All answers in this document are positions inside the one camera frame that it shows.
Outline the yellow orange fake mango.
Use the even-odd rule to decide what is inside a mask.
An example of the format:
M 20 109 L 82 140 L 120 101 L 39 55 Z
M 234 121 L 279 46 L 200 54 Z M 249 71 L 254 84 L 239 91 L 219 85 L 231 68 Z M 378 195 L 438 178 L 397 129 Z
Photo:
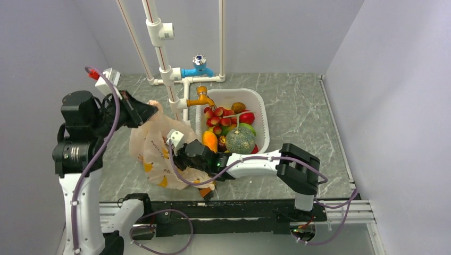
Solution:
M 218 138 L 212 131 L 207 130 L 203 133 L 202 144 L 207 146 L 214 153 L 218 152 Z

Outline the peach plastic bag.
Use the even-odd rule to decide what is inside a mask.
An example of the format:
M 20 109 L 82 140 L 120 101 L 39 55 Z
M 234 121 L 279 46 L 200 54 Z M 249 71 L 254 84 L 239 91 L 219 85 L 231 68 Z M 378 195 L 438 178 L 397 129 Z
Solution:
M 188 184 L 179 180 L 169 159 L 166 136 L 175 129 L 185 136 L 186 142 L 199 140 L 194 130 L 187 124 L 165 115 L 161 104 L 150 100 L 149 105 L 156 106 L 158 112 L 144 125 L 131 130 L 129 154 L 143 164 L 144 173 L 150 183 L 167 189 L 182 190 Z

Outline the green netted fake melon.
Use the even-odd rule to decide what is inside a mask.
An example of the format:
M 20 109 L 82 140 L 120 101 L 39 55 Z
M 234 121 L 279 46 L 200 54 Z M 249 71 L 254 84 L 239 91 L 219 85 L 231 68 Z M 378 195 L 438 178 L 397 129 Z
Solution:
M 237 127 L 225 136 L 225 147 L 231 153 L 251 154 L 255 145 L 255 135 L 245 127 Z

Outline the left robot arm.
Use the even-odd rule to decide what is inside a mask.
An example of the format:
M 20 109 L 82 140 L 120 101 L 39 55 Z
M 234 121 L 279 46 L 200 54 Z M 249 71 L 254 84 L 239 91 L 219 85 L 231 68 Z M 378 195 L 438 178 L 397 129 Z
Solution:
M 116 130 L 138 128 L 157 112 L 157 106 L 142 103 L 125 90 L 110 93 L 103 100 L 86 90 L 63 98 L 64 123 L 52 158 L 64 195 L 64 254 L 123 254 L 124 227 L 101 227 L 103 155 Z

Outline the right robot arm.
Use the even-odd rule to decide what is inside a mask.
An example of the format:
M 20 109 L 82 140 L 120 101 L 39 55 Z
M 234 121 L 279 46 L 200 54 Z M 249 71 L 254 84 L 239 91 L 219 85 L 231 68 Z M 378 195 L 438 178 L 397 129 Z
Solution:
M 247 176 L 276 176 L 295 193 L 294 216 L 307 220 L 313 215 L 318 186 L 327 178 L 320 173 L 320 159 L 291 143 L 263 154 L 241 155 L 213 152 L 198 140 L 172 144 L 169 159 L 175 171 L 193 168 L 206 173 L 205 183 L 235 180 Z

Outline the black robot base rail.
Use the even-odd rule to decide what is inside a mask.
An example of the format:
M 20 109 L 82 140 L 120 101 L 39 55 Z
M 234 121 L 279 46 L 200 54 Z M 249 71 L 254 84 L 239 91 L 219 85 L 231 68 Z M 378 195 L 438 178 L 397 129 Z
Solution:
M 157 237 L 183 234 L 272 233 L 289 234 L 298 225 L 326 222 L 322 206 L 311 211 L 295 208 L 294 199 L 151 201 L 145 193 L 128 194 L 118 200 L 138 199 L 144 214 L 137 222 L 155 226 Z

